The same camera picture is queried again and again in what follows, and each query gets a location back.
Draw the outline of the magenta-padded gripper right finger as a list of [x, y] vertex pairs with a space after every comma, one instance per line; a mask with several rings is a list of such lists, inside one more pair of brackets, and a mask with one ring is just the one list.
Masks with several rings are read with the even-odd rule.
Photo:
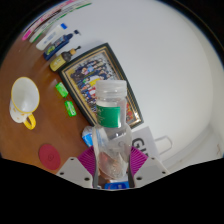
[[156, 157], [148, 157], [137, 148], [131, 149], [128, 167], [130, 188], [143, 187], [169, 174], [170, 172]]

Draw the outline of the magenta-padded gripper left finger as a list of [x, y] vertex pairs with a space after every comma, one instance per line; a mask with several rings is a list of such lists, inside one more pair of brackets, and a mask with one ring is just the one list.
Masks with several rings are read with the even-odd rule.
[[94, 149], [90, 147], [78, 157], [69, 157], [57, 176], [84, 188], [96, 188], [98, 169]]

